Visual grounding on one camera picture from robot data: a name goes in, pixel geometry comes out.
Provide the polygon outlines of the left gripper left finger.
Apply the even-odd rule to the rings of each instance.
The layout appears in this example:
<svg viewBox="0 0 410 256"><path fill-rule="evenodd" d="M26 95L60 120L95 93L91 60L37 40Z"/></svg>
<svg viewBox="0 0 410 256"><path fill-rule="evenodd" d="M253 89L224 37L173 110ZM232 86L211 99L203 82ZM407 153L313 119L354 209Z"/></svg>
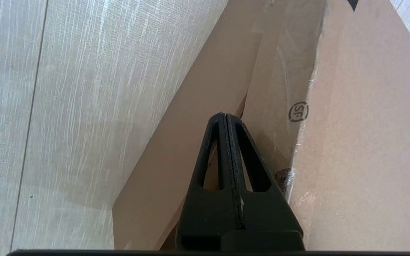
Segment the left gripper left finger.
<svg viewBox="0 0 410 256"><path fill-rule="evenodd" d="M217 113L207 124L176 229L179 249L221 249L222 236L241 228L227 121L225 113ZM218 189L208 190L204 184L213 142L217 143Z"/></svg>

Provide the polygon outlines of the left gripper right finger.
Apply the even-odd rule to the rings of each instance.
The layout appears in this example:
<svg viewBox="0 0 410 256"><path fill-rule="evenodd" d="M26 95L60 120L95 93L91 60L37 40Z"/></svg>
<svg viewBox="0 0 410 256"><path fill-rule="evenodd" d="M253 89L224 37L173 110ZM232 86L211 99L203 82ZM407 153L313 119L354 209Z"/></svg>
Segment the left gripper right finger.
<svg viewBox="0 0 410 256"><path fill-rule="evenodd" d="M237 228L247 231L301 231L287 200L241 119L228 116L232 192Z"/></svg>

